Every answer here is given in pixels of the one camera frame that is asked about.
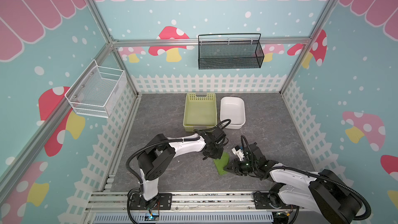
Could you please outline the green paper napkin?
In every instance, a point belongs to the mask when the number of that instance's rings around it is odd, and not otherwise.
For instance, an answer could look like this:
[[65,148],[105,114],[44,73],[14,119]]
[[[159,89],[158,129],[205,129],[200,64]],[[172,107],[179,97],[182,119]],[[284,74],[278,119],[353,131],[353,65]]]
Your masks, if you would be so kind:
[[224,167],[228,165],[229,158],[230,158],[229,154],[223,152],[220,159],[213,160],[219,175],[225,175],[228,173],[227,171],[224,170]]

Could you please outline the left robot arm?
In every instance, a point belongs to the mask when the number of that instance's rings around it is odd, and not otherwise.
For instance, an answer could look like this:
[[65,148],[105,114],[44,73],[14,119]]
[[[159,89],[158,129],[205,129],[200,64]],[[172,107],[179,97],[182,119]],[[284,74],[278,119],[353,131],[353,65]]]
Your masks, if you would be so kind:
[[204,159],[221,159],[228,139],[224,132],[231,123],[226,119],[216,126],[194,130],[194,134],[182,138],[167,138],[156,135],[145,147],[129,156],[125,166],[139,181],[139,194],[145,203],[152,203],[159,197],[159,177],[164,174],[171,161],[191,152],[201,152]]

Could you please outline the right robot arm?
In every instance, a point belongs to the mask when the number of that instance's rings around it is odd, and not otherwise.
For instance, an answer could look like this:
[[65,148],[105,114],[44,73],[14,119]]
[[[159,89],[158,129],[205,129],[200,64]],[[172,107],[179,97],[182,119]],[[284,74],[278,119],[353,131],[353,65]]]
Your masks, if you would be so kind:
[[233,149],[237,156],[223,168],[238,176],[269,180],[268,192],[256,191],[257,209],[304,208],[321,214],[331,224],[350,224],[366,220],[372,209],[365,197],[347,186],[333,171],[308,172],[288,167],[263,155],[257,143],[249,144],[245,136]]

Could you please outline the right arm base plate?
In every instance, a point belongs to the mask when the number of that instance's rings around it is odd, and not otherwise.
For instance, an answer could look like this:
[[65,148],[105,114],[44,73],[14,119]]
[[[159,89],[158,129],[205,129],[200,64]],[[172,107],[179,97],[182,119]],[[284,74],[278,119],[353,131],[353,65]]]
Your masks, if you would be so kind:
[[287,209],[293,211],[292,205],[284,204],[282,199],[276,193],[260,192],[253,193],[256,209]]

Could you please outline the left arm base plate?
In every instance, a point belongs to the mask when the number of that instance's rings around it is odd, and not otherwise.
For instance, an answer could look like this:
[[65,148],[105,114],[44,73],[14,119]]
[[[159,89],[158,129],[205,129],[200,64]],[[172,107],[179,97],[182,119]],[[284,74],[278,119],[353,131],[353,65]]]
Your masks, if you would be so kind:
[[159,193],[153,199],[146,201],[139,193],[133,192],[128,196],[128,208],[130,210],[170,210],[172,204],[172,194]]

